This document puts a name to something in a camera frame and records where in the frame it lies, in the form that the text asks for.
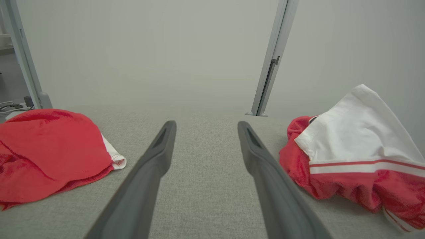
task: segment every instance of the red cloth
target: red cloth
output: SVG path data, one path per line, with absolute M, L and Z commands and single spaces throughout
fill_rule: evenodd
M 393 170 L 377 170 L 374 173 L 310 174 L 310 167 L 335 165 L 309 165 L 309 157 L 294 141 L 307 128 L 311 118 L 303 116 L 291 122 L 287 131 L 288 144 L 280 151 L 280 165 L 294 182 L 316 199 L 327 199 L 336 194 L 360 204 L 372 213 L 379 212 L 384 206 L 384 213 L 405 231 L 409 230 L 406 226 L 403 227 L 403 222 L 397 221 L 390 213 L 415 229 L 425 228 L 423 177 Z
M 33 202 L 97 181 L 113 170 L 86 116 L 40 109 L 0 124 L 0 206 Z

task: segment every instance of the gray metal frame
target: gray metal frame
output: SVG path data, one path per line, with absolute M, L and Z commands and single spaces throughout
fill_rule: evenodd
M 23 25 L 19 15 L 16 0 L 0 0 L 0 6 L 3 12 L 3 18 L 6 28 L 10 33 L 13 47 L 20 63 L 25 83 L 30 93 L 32 102 L 36 109 L 52 108 L 50 99 L 41 89 L 35 70 L 34 62 L 31 58 L 28 42 L 25 37 Z
M 279 2 L 257 92 L 255 93 L 251 111 L 245 113 L 247 115 L 267 116 L 264 110 L 276 78 L 276 72 L 279 69 L 279 58 L 282 57 L 289 38 L 298 2 L 299 0 L 281 0 Z

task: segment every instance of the gray table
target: gray table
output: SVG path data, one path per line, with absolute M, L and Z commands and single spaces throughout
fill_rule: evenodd
M 82 238 L 167 120 L 177 122 L 173 159 L 162 178 L 150 238 L 267 238 L 252 177 L 240 151 L 237 123 L 250 123 L 278 159 L 292 119 L 275 119 L 164 106 L 82 106 L 83 113 L 128 159 L 100 181 L 0 212 L 0 238 Z M 402 235 L 382 213 L 346 199 L 304 199 L 336 239 L 415 238 Z

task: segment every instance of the red towel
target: red towel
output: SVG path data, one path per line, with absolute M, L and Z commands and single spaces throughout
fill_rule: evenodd
M 34 202 L 114 170 L 98 127 L 86 116 L 40 109 L 0 124 L 0 206 Z

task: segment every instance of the white wall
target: white wall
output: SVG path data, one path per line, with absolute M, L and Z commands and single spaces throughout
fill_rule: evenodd
M 166 102 L 245 113 L 278 0 L 17 0 L 56 108 Z
M 425 1 L 300 0 L 265 112 L 321 114 L 361 83 L 424 153 Z
M 0 9 L 0 34 L 8 34 L 6 31 L 6 27 L 4 26 L 4 19 L 3 19 L 3 12 L 2 9 Z M 12 40 L 10 37 L 0 37 L 0 47 L 3 48 L 10 44 Z

